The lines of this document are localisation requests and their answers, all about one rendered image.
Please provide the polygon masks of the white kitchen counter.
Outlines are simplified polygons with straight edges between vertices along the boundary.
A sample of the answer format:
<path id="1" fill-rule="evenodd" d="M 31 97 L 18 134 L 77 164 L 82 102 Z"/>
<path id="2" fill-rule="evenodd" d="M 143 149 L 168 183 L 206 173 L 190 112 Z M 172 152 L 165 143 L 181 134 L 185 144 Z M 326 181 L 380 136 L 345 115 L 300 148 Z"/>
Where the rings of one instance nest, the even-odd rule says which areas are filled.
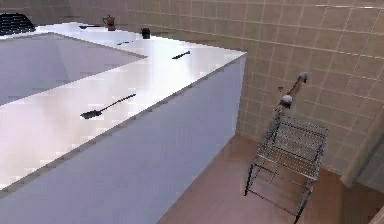
<path id="1" fill-rule="evenodd" d="M 157 224 L 235 134 L 244 52 L 79 25 L 0 36 L 0 224 Z"/>

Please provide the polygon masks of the black spatula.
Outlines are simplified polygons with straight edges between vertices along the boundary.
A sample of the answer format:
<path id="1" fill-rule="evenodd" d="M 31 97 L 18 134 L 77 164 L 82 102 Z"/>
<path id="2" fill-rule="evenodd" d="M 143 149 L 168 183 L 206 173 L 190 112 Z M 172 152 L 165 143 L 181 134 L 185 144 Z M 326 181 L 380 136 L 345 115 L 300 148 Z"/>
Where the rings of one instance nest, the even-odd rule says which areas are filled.
<path id="1" fill-rule="evenodd" d="M 124 97 L 124 98 L 121 98 L 121 99 L 115 101 L 114 103 L 112 103 L 112 104 L 110 104 L 110 105 L 108 105 L 108 106 L 106 106 L 106 107 L 104 107 L 104 108 L 102 108 L 102 109 L 100 109 L 100 110 L 91 110 L 91 111 L 88 111 L 88 112 L 81 113 L 81 114 L 80 114 L 80 117 L 82 117 L 83 119 L 86 119 L 86 120 L 87 120 L 87 119 L 91 119 L 91 118 L 100 116 L 100 115 L 102 115 L 102 113 L 103 113 L 106 109 L 108 109 L 108 108 L 110 108 L 110 107 L 116 105 L 117 103 L 120 103 L 120 102 L 122 102 L 122 101 L 124 101 L 124 100 L 130 99 L 130 98 L 135 97 L 135 96 L 136 96 L 136 94 L 128 95 L 128 96 L 126 96 L 126 97 Z"/>

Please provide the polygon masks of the red moka pot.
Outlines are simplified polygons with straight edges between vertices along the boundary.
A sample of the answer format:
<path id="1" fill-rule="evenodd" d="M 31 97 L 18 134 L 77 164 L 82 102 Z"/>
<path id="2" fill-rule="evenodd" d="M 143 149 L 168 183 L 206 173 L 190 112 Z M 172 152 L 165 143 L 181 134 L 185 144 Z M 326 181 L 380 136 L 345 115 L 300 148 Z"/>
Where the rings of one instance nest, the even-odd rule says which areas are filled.
<path id="1" fill-rule="evenodd" d="M 102 18 L 103 23 L 106 25 L 108 31 L 115 31 L 115 18 L 111 15 Z"/>

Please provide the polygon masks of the black stove top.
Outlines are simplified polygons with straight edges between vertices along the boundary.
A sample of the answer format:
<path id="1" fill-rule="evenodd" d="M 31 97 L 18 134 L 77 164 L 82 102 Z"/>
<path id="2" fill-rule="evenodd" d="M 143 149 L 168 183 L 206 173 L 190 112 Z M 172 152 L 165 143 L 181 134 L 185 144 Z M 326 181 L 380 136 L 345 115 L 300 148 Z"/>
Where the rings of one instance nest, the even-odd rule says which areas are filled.
<path id="1" fill-rule="evenodd" d="M 21 13 L 0 14 L 0 36 L 34 32 L 36 30 L 31 20 Z"/>

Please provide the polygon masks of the wall rail with grey knobs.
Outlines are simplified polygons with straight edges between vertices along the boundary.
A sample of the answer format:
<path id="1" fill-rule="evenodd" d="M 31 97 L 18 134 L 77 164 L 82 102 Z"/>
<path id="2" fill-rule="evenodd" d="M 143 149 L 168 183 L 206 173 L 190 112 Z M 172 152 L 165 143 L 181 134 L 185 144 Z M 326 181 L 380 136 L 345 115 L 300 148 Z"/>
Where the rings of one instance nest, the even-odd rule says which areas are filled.
<path id="1" fill-rule="evenodd" d="M 282 111 L 283 109 L 290 108 L 302 84 L 306 83 L 307 80 L 308 80 L 308 73 L 307 72 L 300 73 L 294 85 L 291 87 L 291 89 L 285 95 L 282 96 L 275 110 Z"/>

